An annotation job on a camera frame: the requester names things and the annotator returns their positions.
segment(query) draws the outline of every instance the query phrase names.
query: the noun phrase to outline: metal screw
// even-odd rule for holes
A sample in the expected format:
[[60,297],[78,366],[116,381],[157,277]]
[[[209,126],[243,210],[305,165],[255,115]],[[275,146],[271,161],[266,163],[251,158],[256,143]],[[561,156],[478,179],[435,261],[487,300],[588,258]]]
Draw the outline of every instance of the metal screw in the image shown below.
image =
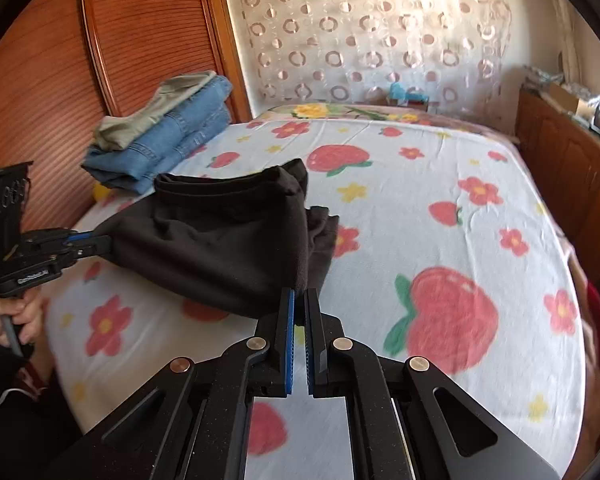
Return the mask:
[[181,374],[183,372],[186,372],[187,370],[189,370],[190,366],[191,362],[186,357],[176,357],[169,364],[169,368],[175,374]]
[[429,361],[424,357],[413,357],[409,361],[409,366],[417,372],[426,372],[429,370]]
[[251,350],[262,350],[267,345],[267,340],[261,337],[252,337],[247,341],[247,346]]
[[338,350],[351,350],[353,348],[353,341],[348,337],[339,337],[333,340],[333,347]]

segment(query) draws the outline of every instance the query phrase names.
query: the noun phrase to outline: black cloth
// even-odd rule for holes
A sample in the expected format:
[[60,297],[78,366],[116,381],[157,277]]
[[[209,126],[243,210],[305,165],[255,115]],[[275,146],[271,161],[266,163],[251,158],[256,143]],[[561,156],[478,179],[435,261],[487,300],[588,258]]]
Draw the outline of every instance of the black cloth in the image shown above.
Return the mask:
[[[27,347],[30,355],[32,347]],[[26,360],[0,346],[0,396]],[[81,436],[55,373],[38,400],[8,393],[0,404],[0,480],[38,478]]]
[[322,287],[338,217],[304,209],[301,160],[225,180],[160,174],[155,193],[99,225],[107,259],[157,285],[222,310],[258,318],[280,290]]

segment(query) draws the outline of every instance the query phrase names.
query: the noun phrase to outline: wooden cabinet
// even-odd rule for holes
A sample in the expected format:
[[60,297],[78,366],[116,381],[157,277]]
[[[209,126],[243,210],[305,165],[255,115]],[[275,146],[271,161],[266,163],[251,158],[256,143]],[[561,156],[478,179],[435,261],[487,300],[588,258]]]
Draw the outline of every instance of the wooden cabinet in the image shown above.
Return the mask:
[[520,152],[549,211],[593,282],[600,279],[600,139],[520,92]]

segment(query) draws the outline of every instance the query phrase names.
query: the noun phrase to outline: wooden headboard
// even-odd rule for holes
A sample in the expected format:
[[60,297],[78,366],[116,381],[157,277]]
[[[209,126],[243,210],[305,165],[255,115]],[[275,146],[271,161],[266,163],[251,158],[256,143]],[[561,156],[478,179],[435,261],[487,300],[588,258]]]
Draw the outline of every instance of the wooden headboard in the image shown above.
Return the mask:
[[0,167],[33,160],[25,229],[69,227],[93,203],[80,168],[105,114],[170,76],[215,70],[251,119],[225,0],[31,0],[0,40]]

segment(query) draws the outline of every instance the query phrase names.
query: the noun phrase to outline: black gripper frame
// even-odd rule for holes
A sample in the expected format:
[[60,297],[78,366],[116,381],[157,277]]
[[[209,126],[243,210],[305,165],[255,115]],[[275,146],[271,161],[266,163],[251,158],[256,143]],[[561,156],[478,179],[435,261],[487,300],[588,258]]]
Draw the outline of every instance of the black gripper frame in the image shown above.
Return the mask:
[[304,318],[309,392],[345,397],[355,480],[560,478],[433,363],[378,357],[345,338],[315,290]]
[[46,480],[244,478],[253,398],[291,391],[295,293],[215,359],[176,358],[58,458]]

